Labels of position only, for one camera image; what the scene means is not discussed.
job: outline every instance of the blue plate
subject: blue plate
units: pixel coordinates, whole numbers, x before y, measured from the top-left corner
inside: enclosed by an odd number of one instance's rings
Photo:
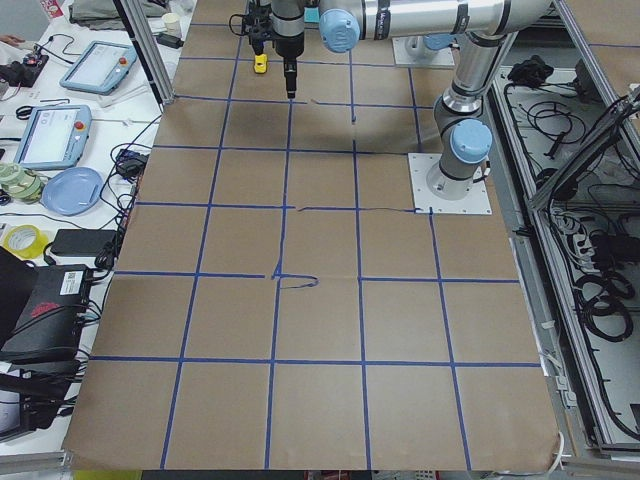
[[[77,215],[98,202],[102,185],[102,177],[95,170],[69,168],[49,180],[42,190],[42,204],[61,215]]]

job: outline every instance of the electronic device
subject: electronic device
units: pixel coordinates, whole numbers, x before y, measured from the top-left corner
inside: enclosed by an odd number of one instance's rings
[[[138,59],[133,46],[94,41],[60,80],[69,90],[108,95]]]
[[[71,385],[67,378],[79,367],[68,360],[12,366],[0,374],[0,441],[49,428]]]
[[[0,247],[0,345],[11,336],[37,279],[34,268]]]
[[[58,230],[51,253],[59,257],[95,257],[107,243],[113,243],[115,236],[115,230]]]
[[[137,177],[144,172],[148,160],[148,154],[123,148],[116,155],[116,173],[126,179]]]
[[[4,333],[0,360],[13,364],[72,360],[81,333],[77,315],[84,312],[91,288],[87,266],[32,268],[11,257],[0,248],[5,287],[0,297]]]
[[[182,39],[164,32],[158,34],[158,36],[156,37],[156,42],[169,48],[180,48],[184,45]]]
[[[32,170],[73,167],[82,156],[90,128],[91,110],[86,105],[35,107],[15,163]]]
[[[10,65],[0,66],[0,78],[3,78],[11,87],[31,88],[48,61],[48,55],[29,53],[22,63],[12,62]]]

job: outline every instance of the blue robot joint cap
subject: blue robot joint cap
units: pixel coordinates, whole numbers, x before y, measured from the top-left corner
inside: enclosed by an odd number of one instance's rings
[[[493,145],[491,130],[479,120],[458,123],[451,134],[451,150],[463,163],[477,165],[489,154]]]
[[[352,50],[360,40],[358,20],[346,10],[332,8],[320,17],[322,43],[334,53]]]

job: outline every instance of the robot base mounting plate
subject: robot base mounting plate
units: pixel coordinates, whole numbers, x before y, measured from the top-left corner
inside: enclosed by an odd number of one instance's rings
[[[474,183],[469,193],[462,200],[447,200],[435,195],[427,186],[427,173],[433,165],[440,161],[440,154],[410,153],[411,186],[413,204],[418,213],[458,214],[458,215],[491,215],[491,204],[484,182]],[[480,168],[474,178],[481,178]]]

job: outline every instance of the red logo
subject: red logo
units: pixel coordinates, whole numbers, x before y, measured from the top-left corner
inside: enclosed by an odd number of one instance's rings
[[[49,18],[57,18],[62,16],[62,9],[58,5],[58,0],[40,0],[40,5],[49,15]]]
[[[55,310],[59,307],[60,305],[58,305],[57,303],[43,302],[31,311],[31,318],[39,317],[40,315],[44,315],[45,313],[50,312],[51,310]]]

